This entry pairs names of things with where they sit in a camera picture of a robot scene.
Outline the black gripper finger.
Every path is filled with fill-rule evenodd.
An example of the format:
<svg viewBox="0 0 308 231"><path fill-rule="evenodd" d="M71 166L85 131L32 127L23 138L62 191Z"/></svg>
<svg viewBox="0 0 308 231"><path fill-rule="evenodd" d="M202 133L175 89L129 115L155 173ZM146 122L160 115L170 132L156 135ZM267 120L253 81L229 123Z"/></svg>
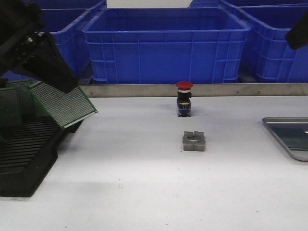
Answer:
<svg viewBox="0 0 308 231"><path fill-rule="evenodd" d="M297 50L308 45L308 12L296 14L292 19L292 27L285 38L290 48Z"/></svg>

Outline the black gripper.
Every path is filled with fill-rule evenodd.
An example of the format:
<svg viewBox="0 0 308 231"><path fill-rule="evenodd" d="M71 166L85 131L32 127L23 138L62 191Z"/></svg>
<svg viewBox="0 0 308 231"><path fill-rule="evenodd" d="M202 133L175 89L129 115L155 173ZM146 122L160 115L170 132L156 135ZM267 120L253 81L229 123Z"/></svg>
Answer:
<svg viewBox="0 0 308 231"><path fill-rule="evenodd" d="M0 74L12 71L70 93L77 87L77 79L52 34L39 34L44 27L43 15L32 1L0 2Z"/></svg>

